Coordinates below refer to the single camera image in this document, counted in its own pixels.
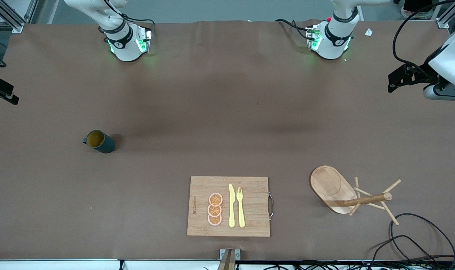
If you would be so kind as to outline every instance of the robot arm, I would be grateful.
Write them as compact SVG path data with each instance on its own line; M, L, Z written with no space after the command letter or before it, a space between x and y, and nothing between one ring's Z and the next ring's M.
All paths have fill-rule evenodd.
M118 8L128 0L64 0L66 4L88 15L104 31L112 53L122 61L133 61L149 50L151 29L127 22Z
M330 0L334 5L332 19L314 25L308 31L313 41L308 42L311 50L322 58L336 59L347 50L352 30L359 21L357 6L383 5L390 0Z
M389 93L404 85L427 83L426 99L455 101L455 32L419 68L406 63L392 72Z

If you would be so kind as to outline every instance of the metal frame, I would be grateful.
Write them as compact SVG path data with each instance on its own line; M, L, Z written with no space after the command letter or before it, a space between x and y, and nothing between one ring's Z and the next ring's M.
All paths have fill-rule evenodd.
M431 19L436 20L439 29L448 29L449 22L455 18L455 2L448 7L448 9L438 17L442 5L438 5L434 10Z
M0 29L5 27L12 27L13 33L21 33L24 24L30 23L39 0L31 0L24 17L21 17L10 5L4 0L0 0L0 17L5 22L0 22Z

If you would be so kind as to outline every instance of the yellow knife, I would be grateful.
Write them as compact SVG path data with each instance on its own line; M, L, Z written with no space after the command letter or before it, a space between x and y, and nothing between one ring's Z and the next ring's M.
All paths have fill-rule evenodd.
M236 226L234 222L234 202L236 201L236 193L232 184L229 184L229 227L234 228Z

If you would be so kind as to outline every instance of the wooden peg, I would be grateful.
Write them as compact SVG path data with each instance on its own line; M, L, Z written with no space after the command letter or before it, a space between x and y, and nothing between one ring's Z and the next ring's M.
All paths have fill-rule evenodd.
M356 206L351 210L351 213L349 213L349 216L352 217L352 214L354 214L354 212L356 212L356 210L359 208L359 206L361 206L361 203L356 204Z
M393 183L390 187L388 187L388 188L387 188L385 191L383 191L382 193L391 191L391 189L393 189L393 188L395 188L397 185L399 185L400 182L401 182L401 180L398 179L398 180L396 181L396 183Z
M359 189L359 188L357 188L357 187L355 187L354 190L356 190L356 191L358 191L358 192L361 192L361 193L363 193L363 194L366 195L366 196L372 196L371 193L367 193L367 192L365 192L364 190Z
M354 177L354 183L356 183L356 188L359 188L359 181L357 177ZM359 191L356 191L356 194L358 195L358 198L361 198L361 193Z
M396 224L396 226L399 225L399 222L397 222L396 217L394 217L394 215L392 214L391 210L389 210L389 208L387 207L386 203L385 202L380 202L380 203L382 204L382 206L386 210L387 214L391 217L392 222L394 222L394 224Z

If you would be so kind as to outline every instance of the wooden mug tree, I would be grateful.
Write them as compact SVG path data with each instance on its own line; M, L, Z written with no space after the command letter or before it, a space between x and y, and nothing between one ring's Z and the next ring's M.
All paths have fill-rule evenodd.
M382 193L372 195L359 188L358 178L355 177L356 186L353 188L344 177L331 166L320 166L311 174L311 188L318 197L334 212L339 214L349 214L352 216L361 205L369 205L378 209L385 210L392 222L399 225L392 212L387 207L385 201L392 200L389 193L401 180L397 180Z

